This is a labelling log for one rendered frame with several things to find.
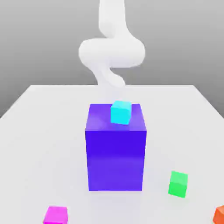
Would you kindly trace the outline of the small magenta cube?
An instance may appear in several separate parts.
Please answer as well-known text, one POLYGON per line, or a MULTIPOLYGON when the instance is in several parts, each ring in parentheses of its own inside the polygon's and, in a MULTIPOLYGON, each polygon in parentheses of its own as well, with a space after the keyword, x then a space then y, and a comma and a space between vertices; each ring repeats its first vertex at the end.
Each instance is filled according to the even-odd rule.
POLYGON ((49 206, 43 224, 68 224, 67 207, 49 206))

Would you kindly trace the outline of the large purple box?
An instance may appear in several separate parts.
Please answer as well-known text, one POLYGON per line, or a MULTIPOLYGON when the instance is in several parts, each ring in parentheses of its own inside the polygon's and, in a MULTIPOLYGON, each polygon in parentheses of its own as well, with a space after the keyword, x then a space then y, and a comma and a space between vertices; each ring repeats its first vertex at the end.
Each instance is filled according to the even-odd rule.
POLYGON ((90 191, 141 191, 147 129, 140 104, 128 125, 110 122, 110 104, 89 107, 85 142, 90 191))

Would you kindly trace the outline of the small cyan cube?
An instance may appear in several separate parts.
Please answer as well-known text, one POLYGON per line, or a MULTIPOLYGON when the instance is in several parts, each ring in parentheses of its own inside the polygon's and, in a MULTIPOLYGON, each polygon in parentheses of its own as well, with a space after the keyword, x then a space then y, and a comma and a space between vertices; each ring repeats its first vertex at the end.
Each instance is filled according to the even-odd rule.
POLYGON ((115 101, 111 106, 111 123, 128 125, 132 115, 132 103, 115 101))

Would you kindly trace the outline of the small orange cube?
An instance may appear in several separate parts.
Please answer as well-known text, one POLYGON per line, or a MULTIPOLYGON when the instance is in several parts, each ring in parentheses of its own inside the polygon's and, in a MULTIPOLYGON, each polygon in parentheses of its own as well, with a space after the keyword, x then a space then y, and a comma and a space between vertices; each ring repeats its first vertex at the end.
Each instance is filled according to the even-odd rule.
POLYGON ((216 208, 214 217, 213 217, 213 223, 224 224, 224 205, 216 208))

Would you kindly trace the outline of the small green cube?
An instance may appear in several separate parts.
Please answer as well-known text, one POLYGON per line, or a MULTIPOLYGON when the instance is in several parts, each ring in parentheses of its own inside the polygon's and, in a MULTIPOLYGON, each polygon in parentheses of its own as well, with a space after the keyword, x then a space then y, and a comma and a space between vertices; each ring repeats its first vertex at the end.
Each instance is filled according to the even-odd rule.
POLYGON ((185 198, 188 186, 188 175, 176 171, 171 172, 168 194, 185 198))

